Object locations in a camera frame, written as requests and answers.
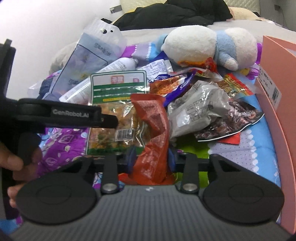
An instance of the white plush toy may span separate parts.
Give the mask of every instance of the white plush toy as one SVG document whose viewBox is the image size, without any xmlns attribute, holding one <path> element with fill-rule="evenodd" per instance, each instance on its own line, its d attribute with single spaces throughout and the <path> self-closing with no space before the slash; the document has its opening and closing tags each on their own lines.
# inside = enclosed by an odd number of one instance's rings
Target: white plush toy
<svg viewBox="0 0 296 241">
<path fill-rule="evenodd" d="M 161 36 L 157 45 L 176 63 L 212 57 L 218 65 L 233 71 L 249 68 L 257 59 L 257 41 L 243 28 L 213 31 L 199 25 L 182 26 Z"/>
</svg>

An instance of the clear plastic bag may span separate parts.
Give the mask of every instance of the clear plastic bag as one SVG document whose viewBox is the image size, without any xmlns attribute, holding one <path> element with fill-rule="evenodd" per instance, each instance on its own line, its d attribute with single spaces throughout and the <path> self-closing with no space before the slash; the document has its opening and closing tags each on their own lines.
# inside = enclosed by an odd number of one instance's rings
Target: clear plastic bag
<svg viewBox="0 0 296 241">
<path fill-rule="evenodd" d="M 118 127 L 91 128 L 87 154 L 121 152 L 131 145 L 142 148 L 150 140 L 149 128 L 138 118 L 131 93 L 146 93 L 145 71 L 119 71 L 92 76 L 92 105 L 100 105 L 103 114 L 115 115 Z"/>
<path fill-rule="evenodd" d="M 126 39 L 114 26 L 95 19 L 88 25 L 60 76 L 52 81 L 43 99 L 59 98 L 91 74 L 117 60 L 126 47 Z"/>
<path fill-rule="evenodd" d="M 40 80 L 28 88 L 27 95 L 29 98 L 36 99 L 39 96 L 39 91 L 42 83 L 43 83 L 43 80 Z"/>
<path fill-rule="evenodd" d="M 228 95 L 217 85 L 197 81 L 191 95 L 183 96 L 169 105 L 171 138 L 204 129 L 230 109 Z"/>
</svg>

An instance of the red snack bag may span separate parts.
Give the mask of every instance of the red snack bag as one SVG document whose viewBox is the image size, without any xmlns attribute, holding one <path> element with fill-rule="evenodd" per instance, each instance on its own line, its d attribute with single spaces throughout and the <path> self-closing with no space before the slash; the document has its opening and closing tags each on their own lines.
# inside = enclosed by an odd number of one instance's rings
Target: red snack bag
<svg viewBox="0 0 296 241">
<path fill-rule="evenodd" d="M 175 182 L 167 164 L 169 123 L 165 98 L 156 94 L 132 94 L 138 117 L 150 126 L 151 139 L 139 155 L 130 178 L 140 185 L 169 185 Z"/>
<path fill-rule="evenodd" d="M 211 72 L 218 73 L 217 70 L 217 64 L 213 60 L 213 58 L 209 57 L 205 61 L 202 62 L 190 62 L 190 61 L 180 61 L 178 64 L 182 67 L 188 66 L 188 67 L 199 67 L 202 69 L 208 69 Z"/>
<path fill-rule="evenodd" d="M 232 136 L 222 138 L 222 139 L 218 140 L 218 142 L 226 143 L 226 144 L 239 145 L 239 143 L 240 143 L 240 132 L 236 133 L 236 134 L 234 134 Z"/>
</svg>

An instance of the finger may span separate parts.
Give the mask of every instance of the finger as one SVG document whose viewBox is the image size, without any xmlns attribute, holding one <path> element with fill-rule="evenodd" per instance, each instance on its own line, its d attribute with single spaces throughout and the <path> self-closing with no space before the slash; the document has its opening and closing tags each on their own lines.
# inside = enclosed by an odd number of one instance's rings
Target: finger
<svg viewBox="0 0 296 241">
<path fill-rule="evenodd" d="M 7 147 L 0 142 L 0 167 L 19 171 L 23 167 L 22 159 L 14 155 L 7 149 Z"/>
<path fill-rule="evenodd" d="M 7 194 L 8 196 L 15 200 L 16 196 L 17 196 L 17 193 L 18 191 L 25 185 L 25 183 L 22 183 L 22 184 L 18 184 L 16 186 L 13 186 L 13 187 L 9 187 L 8 190 L 7 190 Z"/>
<path fill-rule="evenodd" d="M 31 163 L 28 166 L 25 166 L 20 171 L 13 172 L 13 179 L 16 181 L 25 181 L 29 182 L 34 180 L 37 177 L 37 164 Z"/>
<path fill-rule="evenodd" d="M 11 207 L 17 208 L 17 203 L 15 202 L 15 200 L 10 199 L 9 204 L 10 204 Z"/>
</svg>

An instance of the pink folder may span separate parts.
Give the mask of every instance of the pink folder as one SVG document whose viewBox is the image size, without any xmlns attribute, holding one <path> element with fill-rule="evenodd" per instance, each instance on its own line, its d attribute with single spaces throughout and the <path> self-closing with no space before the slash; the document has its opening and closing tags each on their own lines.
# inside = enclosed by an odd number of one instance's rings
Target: pink folder
<svg viewBox="0 0 296 241">
<path fill-rule="evenodd" d="M 296 231 L 296 44 L 263 37 L 257 99 L 265 113 L 285 196 L 281 225 Z"/>
</svg>

